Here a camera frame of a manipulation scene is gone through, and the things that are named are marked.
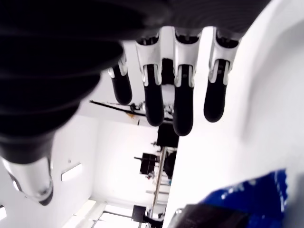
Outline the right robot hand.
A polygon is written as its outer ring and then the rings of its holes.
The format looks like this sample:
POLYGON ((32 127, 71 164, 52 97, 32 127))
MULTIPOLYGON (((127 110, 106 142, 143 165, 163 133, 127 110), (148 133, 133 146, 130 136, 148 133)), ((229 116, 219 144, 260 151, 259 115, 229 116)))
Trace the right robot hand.
POLYGON ((175 132, 193 124, 194 74, 202 30, 213 27, 204 115, 224 111, 228 73, 242 37, 267 0, 3 0, 0 3, 0 157, 19 191, 46 206, 53 197, 56 130, 110 70, 116 99, 132 91, 123 42, 132 40, 148 123, 164 120, 160 30, 174 28, 175 132))

